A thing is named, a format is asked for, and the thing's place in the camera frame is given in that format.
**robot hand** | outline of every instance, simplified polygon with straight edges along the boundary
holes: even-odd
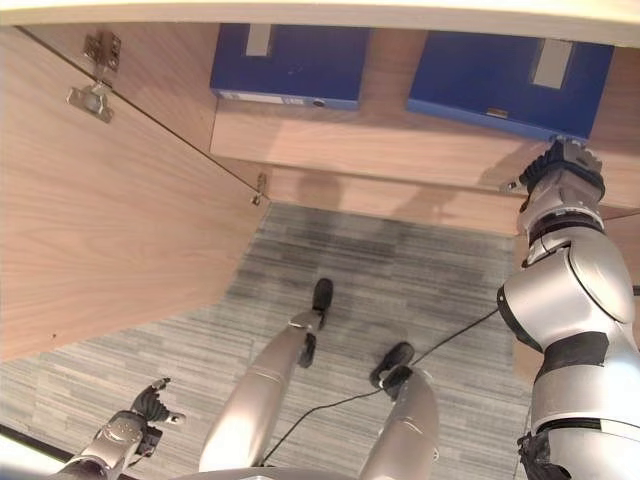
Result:
[[[170,378],[161,378],[145,388],[133,401],[131,411],[142,415],[147,422],[182,425],[186,417],[181,413],[170,412],[160,401],[160,391],[164,390],[170,381]]]
[[[529,254],[498,291],[518,340],[544,363],[531,432],[518,442],[530,480],[640,478],[640,354],[631,280],[598,212],[601,163],[558,139],[518,181]]]
[[[125,468],[132,465],[134,455],[140,455],[140,459],[153,455],[162,438],[162,431],[149,423],[177,425],[185,421],[184,415],[170,412],[159,399],[159,392],[170,381],[169,378],[161,378],[140,392],[130,410],[116,413],[98,430],[93,441],[53,477],[65,480],[115,480]]]

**white label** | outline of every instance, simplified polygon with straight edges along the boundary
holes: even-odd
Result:
[[[276,97],[275,95],[258,95],[255,93],[236,93],[233,98],[246,100],[247,102],[284,103],[282,98]]]
[[[562,88],[573,43],[563,40],[544,40],[533,83],[543,87]]]
[[[288,105],[304,105],[304,100],[301,98],[287,97],[284,99],[284,103]]]
[[[249,25],[247,48],[244,54],[248,57],[266,57],[271,44],[271,25],[268,23],[252,23]]]

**cabinet door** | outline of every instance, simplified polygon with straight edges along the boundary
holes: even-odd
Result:
[[[19,31],[0,59],[2,358],[215,303],[268,202],[120,98],[67,105],[90,79]]]

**silver robot leg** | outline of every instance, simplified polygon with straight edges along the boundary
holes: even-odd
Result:
[[[200,472],[260,464],[296,364],[311,364],[314,333],[322,327],[332,293],[330,280],[320,280],[313,308],[291,319],[249,367],[209,431]]]
[[[437,448],[436,398],[425,373],[413,368],[359,480],[427,480],[438,456]]]

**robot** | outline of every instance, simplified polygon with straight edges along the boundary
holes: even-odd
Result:
[[[498,290],[498,309],[518,340],[544,353],[533,384],[531,431],[518,440],[529,480],[640,478],[633,289],[598,212],[601,167],[589,150],[558,138],[508,185],[528,192],[518,223],[529,253]],[[320,280],[310,311],[290,320],[260,353],[212,426],[200,472],[182,480],[348,479],[262,466],[295,366],[313,363],[332,295],[331,281]],[[429,377],[408,358],[406,347],[394,347],[372,374],[394,406],[359,480],[429,478],[438,455],[436,397]],[[152,384],[130,410],[118,412],[54,478],[115,480],[134,454],[151,455],[161,432],[149,424],[184,420],[159,401],[167,382]]]

